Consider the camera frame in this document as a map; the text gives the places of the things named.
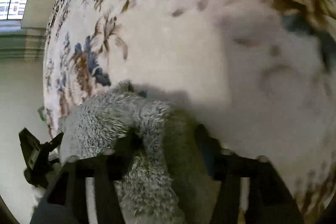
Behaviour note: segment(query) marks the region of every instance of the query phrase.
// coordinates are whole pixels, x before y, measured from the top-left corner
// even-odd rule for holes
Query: gray towel
[[[113,148],[130,127],[142,138],[115,187],[126,223],[209,223],[219,183],[206,173],[194,141],[196,122],[174,105],[134,93],[130,83],[93,97],[62,122],[61,162]]]

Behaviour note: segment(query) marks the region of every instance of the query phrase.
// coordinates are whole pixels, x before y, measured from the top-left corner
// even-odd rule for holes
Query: floral patterned fabric
[[[336,187],[334,3],[57,0],[44,56],[49,133],[130,79],[238,154],[267,155],[314,223]]]

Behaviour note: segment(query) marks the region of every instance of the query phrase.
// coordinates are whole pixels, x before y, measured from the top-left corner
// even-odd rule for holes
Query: fuzzy gray fabric
[[[209,223],[219,183],[207,176],[195,125],[183,110],[140,97],[123,83],[65,118],[60,159],[94,157],[135,128],[144,151],[124,180],[115,182],[126,223]]]

